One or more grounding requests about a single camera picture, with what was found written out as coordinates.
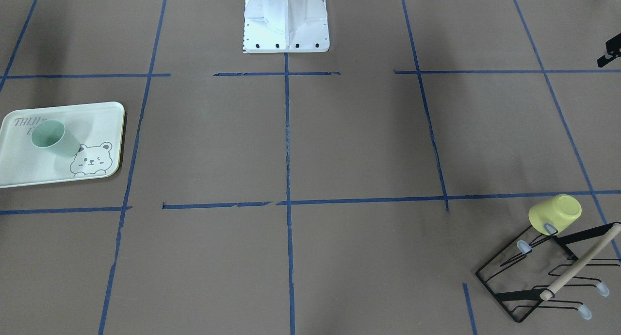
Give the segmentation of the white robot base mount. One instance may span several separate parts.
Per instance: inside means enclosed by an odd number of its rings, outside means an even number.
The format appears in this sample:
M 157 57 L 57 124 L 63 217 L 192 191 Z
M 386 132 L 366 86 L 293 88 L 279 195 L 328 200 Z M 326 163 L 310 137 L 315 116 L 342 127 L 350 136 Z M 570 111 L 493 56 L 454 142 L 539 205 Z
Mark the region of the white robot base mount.
M 327 0 L 245 0 L 243 52 L 327 52 Z

